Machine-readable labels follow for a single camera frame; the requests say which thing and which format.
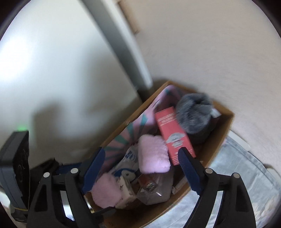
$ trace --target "red box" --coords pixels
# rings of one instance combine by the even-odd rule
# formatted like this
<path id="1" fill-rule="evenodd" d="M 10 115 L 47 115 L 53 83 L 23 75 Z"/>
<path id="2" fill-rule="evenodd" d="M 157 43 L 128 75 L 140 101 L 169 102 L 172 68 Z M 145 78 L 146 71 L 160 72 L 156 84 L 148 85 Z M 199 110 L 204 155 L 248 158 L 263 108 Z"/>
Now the red box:
<path id="1" fill-rule="evenodd" d="M 178 150 L 181 147 L 186 147 L 192 157 L 196 157 L 186 132 L 181 128 L 176 120 L 176 113 L 173 107 L 169 107 L 155 113 L 155 118 L 162 137 L 168 146 L 169 156 L 173 165 L 179 164 Z"/>

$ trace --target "pink fluffy object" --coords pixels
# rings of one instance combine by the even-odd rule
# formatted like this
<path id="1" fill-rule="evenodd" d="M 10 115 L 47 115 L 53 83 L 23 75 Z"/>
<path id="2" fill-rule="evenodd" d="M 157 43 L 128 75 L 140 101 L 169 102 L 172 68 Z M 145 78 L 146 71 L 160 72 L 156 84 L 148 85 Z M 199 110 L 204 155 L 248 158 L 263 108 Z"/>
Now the pink fluffy object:
<path id="1" fill-rule="evenodd" d="M 121 199 L 122 193 L 112 174 L 104 173 L 91 190 L 93 200 L 101 208 L 114 207 Z"/>
<path id="2" fill-rule="evenodd" d="M 171 166 L 168 147 L 160 135 L 139 138 L 139 169 L 143 174 L 166 173 Z"/>

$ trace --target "storage box with items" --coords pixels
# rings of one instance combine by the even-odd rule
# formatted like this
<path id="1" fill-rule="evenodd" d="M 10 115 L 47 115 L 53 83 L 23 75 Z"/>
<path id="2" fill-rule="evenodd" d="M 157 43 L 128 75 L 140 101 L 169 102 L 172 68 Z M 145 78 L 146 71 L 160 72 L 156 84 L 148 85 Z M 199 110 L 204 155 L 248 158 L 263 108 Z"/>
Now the storage box with items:
<path id="1" fill-rule="evenodd" d="M 173 82 L 160 87 L 102 144 L 106 158 L 87 199 L 94 209 L 115 206 L 107 227 L 143 227 L 189 190 L 177 152 L 186 147 L 207 166 L 234 114 L 202 93 Z"/>

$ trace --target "gray fabric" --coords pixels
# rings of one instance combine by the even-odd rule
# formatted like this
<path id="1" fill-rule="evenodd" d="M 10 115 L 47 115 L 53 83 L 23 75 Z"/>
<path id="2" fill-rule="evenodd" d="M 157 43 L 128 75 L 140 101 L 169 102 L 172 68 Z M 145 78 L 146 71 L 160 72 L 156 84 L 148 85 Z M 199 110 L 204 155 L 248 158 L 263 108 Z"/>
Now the gray fabric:
<path id="1" fill-rule="evenodd" d="M 247 188 L 255 213 L 257 228 L 265 226 L 274 215 L 281 199 L 281 186 L 262 163 L 227 137 L 210 167 L 218 174 L 238 172 Z M 199 196 L 190 191 L 175 207 L 146 226 L 146 228 L 180 228 L 188 220 Z M 217 199 L 207 227 L 213 227 L 222 198 Z"/>
<path id="2" fill-rule="evenodd" d="M 184 95 L 176 105 L 176 118 L 188 134 L 196 134 L 208 126 L 212 102 L 203 93 Z"/>

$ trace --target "gray fuzzy roll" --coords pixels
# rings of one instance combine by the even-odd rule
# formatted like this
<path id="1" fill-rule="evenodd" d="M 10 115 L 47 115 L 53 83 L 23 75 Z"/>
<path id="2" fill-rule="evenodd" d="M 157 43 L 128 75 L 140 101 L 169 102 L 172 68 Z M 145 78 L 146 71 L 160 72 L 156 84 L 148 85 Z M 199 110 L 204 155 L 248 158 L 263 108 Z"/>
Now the gray fuzzy roll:
<path id="1" fill-rule="evenodd" d="M 204 93 L 186 94 L 176 105 L 176 118 L 188 134 L 197 134 L 208 129 L 213 104 Z"/>

